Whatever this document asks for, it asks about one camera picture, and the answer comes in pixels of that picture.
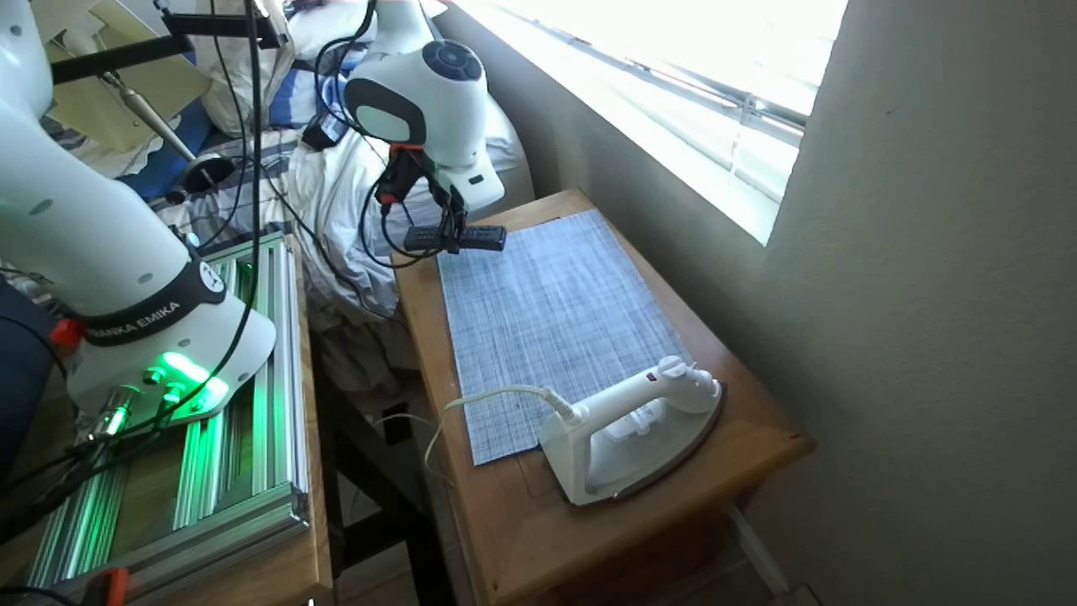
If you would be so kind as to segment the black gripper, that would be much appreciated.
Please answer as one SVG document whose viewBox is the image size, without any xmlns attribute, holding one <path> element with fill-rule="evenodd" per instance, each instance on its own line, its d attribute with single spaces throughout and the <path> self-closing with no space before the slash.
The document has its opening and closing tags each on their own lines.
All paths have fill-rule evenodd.
<svg viewBox="0 0 1077 606">
<path fill-rule="evenodd" d="M 436 221 L 445 231 L 463 231 L 466 228 L 466 199 L 463 193 L 441 179 L 431 159 L 426 159 L 426 176 L 431 199 L 441 208 L 441 220 Z"/>
</svg>

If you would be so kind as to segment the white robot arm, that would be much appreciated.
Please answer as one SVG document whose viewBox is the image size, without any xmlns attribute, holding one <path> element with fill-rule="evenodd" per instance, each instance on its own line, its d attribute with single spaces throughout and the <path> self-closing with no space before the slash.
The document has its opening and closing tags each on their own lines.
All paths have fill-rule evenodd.
<svg viewBox="0 0 1077 606">
<path fill-rule="evenodd" d="M 142 432 L 221 411 L 270 359 L 277 325 L 229 294 L 134 188 L 63 153 L 42 117 L 54 79 L 32 0 L 0 0 L 0 255 L 47 280 L 80 338 L 68 393 L 83 423 Z M 501 199 L 486 153 L 481 56 L 382 0 L 377 40 L 341 83 L 349 124 L 390 146 L 382 201 L 426 182 L 441 220 L 411 254 L 497 251 L 470 215 Z"/>
</svg>

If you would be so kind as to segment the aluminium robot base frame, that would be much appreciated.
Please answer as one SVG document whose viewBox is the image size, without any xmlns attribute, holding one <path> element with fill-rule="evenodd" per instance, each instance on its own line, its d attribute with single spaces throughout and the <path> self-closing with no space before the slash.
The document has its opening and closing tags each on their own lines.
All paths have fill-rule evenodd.
<svg viewBox="0 0 1077 606">
<path fill-rule="evenodd" d="M 234 402 L 159 453 L 116 466 L 16 543 L 8 578 L 77 595 L 132 573 L 132 606 L 291 602 L 321 587 L 309 564 L 309 373 L 301 264 L 258 242 L 256 309 L 277 349 Z"/>
</svg>

